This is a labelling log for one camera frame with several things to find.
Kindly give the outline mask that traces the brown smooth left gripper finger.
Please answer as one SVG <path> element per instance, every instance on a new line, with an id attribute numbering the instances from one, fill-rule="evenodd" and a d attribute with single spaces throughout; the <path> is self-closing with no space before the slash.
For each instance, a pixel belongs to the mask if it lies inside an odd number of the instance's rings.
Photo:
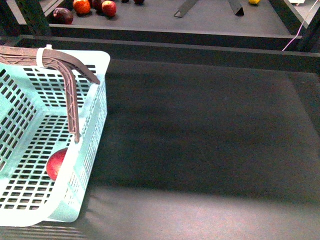
<path id="1" fill-rule="evenodd" d="M 23 47 L 11 47 L 4 46 L 0 47 L 0 54 L 8 55 L 19 55 L 19 56 L 36 56 L 38 48 L 23 48 Z M 100 84 L 98 78 L 77 58 L 59 50 L 45 50 L 43 57 L 54 57 L 67 64 L 71 70 L 78 71 L 83 77 L 89 82 Z"/>

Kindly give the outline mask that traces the brown ribbed left gripper finger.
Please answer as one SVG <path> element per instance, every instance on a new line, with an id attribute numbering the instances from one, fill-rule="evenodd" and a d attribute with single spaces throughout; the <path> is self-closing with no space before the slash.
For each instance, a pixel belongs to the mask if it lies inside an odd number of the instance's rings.
<path id="1" fill-rule="evenodd" d="M 52 56 L 36 57 L 33 55 L 21 56 L 2 53 L 0 55 L 0 62 L 7 65 L 50 67 L 60 72 L 64 82 L 68 131 L 74 135 L 74 142 L 78 143 L 80 141 L 78 100 L 75 76 L 71 68 L 66 63 Z"/>

